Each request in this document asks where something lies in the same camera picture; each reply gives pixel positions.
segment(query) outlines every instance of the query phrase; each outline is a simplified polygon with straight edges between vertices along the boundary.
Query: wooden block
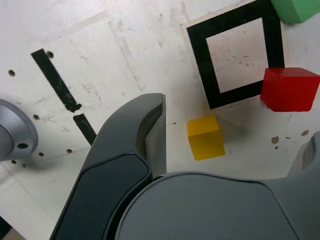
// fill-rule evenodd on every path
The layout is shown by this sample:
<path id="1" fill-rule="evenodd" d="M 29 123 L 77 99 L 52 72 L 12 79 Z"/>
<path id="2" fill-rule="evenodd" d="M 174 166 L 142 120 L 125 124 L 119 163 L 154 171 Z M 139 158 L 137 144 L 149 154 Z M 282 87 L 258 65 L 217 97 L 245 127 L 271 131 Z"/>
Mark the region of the wooden block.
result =
<path id="1" fill-rule="evenodd" d="M 303 23 L 320 12 L 320 0 L 271 0 L 281 19 L 286 24 Z"/>
<path id="2" fill-rule="evenodd" d="M 224 140 L 216 116 L 187 122 L 188 139 L 194 159 L 204 160 L 225 155 Z"/>
<path id="3" fill-rule="evenodd" d="M 307 112 L 319 84 L 320 76 L 303 68 L 267 68 L 260 99 L 274 112 Z"/>

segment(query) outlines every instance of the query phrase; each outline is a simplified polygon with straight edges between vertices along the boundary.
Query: bolt hole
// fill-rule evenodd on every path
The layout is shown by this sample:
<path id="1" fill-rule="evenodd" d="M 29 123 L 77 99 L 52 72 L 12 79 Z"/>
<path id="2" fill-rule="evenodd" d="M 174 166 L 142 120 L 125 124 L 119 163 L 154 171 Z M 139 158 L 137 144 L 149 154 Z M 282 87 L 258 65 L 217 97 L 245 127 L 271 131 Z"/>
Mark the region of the bolt hole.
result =
<path id="1" fill-rule="evenodd" d="M 16 75 L 16 73 L 13 71 L 13 70 L 9 70 L 8 71 L 8 74 L 11 76 L 11 77 L 14 77 Z"/>
<path id="2" fill-rule="evenodd" d="M 52 51 L 47 51 L 46 55 L 48 56 L 48 58 L 53 59 L 54 58 L 54 54 L 52 53 Z"/>
<path id="3" fill-rule="evenodd" d="M 18 144 L 16 147 L 17 147 L 18 149 L 26 149 L 28 146 L 29 146 L 29 145 L 26 144 L 26 143 L 20 143 L 20 144 Z"/>

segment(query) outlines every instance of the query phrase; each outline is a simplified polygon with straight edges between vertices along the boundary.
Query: hole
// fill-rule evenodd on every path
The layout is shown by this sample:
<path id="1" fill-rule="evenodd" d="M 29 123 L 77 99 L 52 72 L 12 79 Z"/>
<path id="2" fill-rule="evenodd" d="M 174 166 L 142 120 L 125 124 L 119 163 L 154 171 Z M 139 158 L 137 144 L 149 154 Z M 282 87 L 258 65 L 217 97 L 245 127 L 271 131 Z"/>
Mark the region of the hole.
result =
<path id="1" fill-rule="evenodd" d="M 54 54 L 52 53 L 52 51 L 47 51 L 46 55 L 48 56 L 48 58 L 53 59 L 54 58 Z"/>
<path id="2" fill-rule="evenodd" d="M 11 76 L 11 77 L 14 77 L 16 75 L 16 73 L 13 71 L 13 70 L 9 70 L 8 71 L 8 74 Z"/>
<path id="3" fill-rule="evenodd" d="M 17 147 L 18 149 L 26 149 L 28 146 L 29 146 L 29 145 L 26 144 L 26 143 L 20 143 L 20 144 L 18 144 L 16 147 Z"/>
<path id="4" fill-rule="evenodd" d="M 33 115 L 33 118 L 35 119 L 35 120 L 39 120 L 40 119 L 40 117 L 38 116 L 38 115 Z"/>

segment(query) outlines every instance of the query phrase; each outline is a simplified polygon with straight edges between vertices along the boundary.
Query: scratch mark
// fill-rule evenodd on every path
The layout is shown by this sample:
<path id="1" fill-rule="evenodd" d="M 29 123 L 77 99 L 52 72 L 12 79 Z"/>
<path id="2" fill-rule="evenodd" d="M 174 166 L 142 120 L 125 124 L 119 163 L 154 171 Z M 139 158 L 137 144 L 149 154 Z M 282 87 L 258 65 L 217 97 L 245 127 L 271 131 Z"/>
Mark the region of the scratch mark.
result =
<path id="1" fill-rule="evenodd" d="M 85 60 L 85 61 L 88 60 L 88 58 L 85 57 L 85 56 L 81 56 L 81 55 L 80 55 L 80 58 L 83 59 L 83 60 Z"/>
<path id="2" fill-rule="evenodd" d="M 142 89 L 141 86 L 140 86 L 139 80 L 138 80 L 137 76 L 135 75 L 135 72 L 133 71 L 131 65 L 129 64 L 129 61 L 128 61 L 127 56 L 126 56 L 126 54 L 125 54 L 125 52 L 124 52 L 124 49 L 121 47 L 121 45 L 120 45 L 120 43 L 119 43 L 119 40 L 118 40 L 118 38 L 117 38 L 117 36 L 116 36 L 116 34 L 115 34 L 115 31 L 114 31 L 113 28 L 111 27 L 111 22 L 109 22 L 108 25 L 109 25 L 109 27 L 110 27 L 110 29 L 111 29 L 111 32 L 112 32 L 112 34 L 113 34 L 113 36 L 114 36 L 114 38 L 115 38 L 115 40 L 116 40 L 116 43 L 118 44 L 118 46 L 119 46 L 119 48 L 120 48 L 120 50 L 121 50 L 121 53 L 122 53 L 122 56 L 123 56 L 123 58 L 124 58 L 124 61 L 125 61 L 126 66 L 128 67 L 128 69 L 130 70 L 132 76 L 134 77 L 135 82 L 136 82 L 138 88 L 140 89 L 141 92 L 143 92 L 143 89 Z"/>
<path id="3" fill-rule="evenodd" d="M 65 127 L 65 126 L 62 126 L 64 130 L 62 130 L 62 132 L 68 132 L 70 133 L 70 131 Z"/>
<path id="4" fill-rule="evenodd" d="M 36 101 L 34 104 L 39 104 L 39 103 L 45 102 L 48 99 L 49 99 L 49 97 L 43 97 L 40 100 Z"/>
<path id="5" fill-rule="evenodd" d="M 243 3 L 245 0 L 241 0 L 240 2 L 238 2 L 235 7 L 238 7 L 241 3 Z"/>
<path id="6" fill-rule="evenodd" d="M 186 4 L 184 1 L 181 2 L 181 14 L 185 17 L 185 19 L 190 22 L 190 16 L 186 9 Z"/>
<path id="7" fill-rule="evenodd" d="M 48 116 L 45 116 L 45 117 L 43 117 L 42 119 L 44 120 L 44 122 L 53 122 L 53 123 L 57 123 L 56 121 L 54 121 L 54 120 L 52 120 L 52 118 L 55 116 L 55 115 L 52 115 L 52 116 L 50 116 L 51 115 L 51 113 L 49 113 L 49 115 Z"/>
<path id="8" fill-rule="evenodd" d="M 88 93 L 90 93 L 90 90 L 89 90 L 88 88 L 86 88 L 85 85 L 82 84 L 82 87 L 83 87 Z"/>
<path id="9" fill-rule="evenodd" d="M 122 20 L 118 21 L 118 29 L 122 32 L 124 29 L 124 23 L 122 22 Z"/>
<path id="10" fill-rule="evenodd" d="M 175 125 L 175 124 L 177 124 L 176 122 L 173 122 L 173 123 L 169 123 L 169 124 L 167 124 L 166 126 L 169 126 L 169 125 Z"/>
<path id="11" fill-rule="evenodd" d="M 95 91 L 95 95 L 99 98 L 99 101 L 102 102 L 101 97 L 98 95 L 97 91 Z"/>

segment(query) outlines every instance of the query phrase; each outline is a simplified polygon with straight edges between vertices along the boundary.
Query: black tape strip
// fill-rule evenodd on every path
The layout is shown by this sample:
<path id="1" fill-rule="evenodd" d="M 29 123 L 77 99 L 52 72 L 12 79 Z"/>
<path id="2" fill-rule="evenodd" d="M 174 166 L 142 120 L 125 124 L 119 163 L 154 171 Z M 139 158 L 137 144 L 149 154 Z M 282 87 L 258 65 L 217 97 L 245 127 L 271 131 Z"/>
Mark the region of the black tape strip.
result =
<path id="1" fill-rule="evenodd" d="M 70 93 L 69 89 L 67 88 L 66 84 L 57 72 L 55 66 L 52 64 L 49 57 L 47 56 L 45 50 L 40 49 L 38 51 L 35 51 L 34 53 L 31 53 L 31 56 L 41 69 L 45 78 L 53 87 L 55 93 L 58 95 L 61 102 L 64 104 L 65 108 L 73 113 L 79 110 L 82 107 L 82 105 L 76 102 L 76 100 Z"/>
<path id="2" fill-rule="evenodd" d="M 71 92 L 67 88 L 65 82 L 60 77 L 55 66 L 48 58 L 45 50 L 40 49 L 38 51 L 35 51 L 34 53 L 31 53 L 31 56 L 54 89 L 55 93 L 60 98 L 61 102 L 64 104 L 65 108 L 73 113 L 79 110 L 82 105 L 76 102 Z M 76 115 L 73 117 L 73 120 L 82 132 L 85 139 L 89 142 L 90 145 L 92 145 L 97 134 L 91 127 L 86 116 L 84 114 Z"/>
<path id="3" fill-rule="evenodd" d="M 263 81 L 220 92 L 207 38 L 262 18 L 269 68 L 284 68 L 280 19 L 271 0 L 256 0 L 187 28 L 210 109 L 259 95 Z"/>
<path id="4" fill-rule="evenodd" d="M 88 141 L 88 143 L 92 145 L 97 134 L 95 133 L 95 130 L 91 127 L 86 116 L 84 114 L 76 115 L 73 117 L 73 120 L 82 132 L 85 139 Z"/>

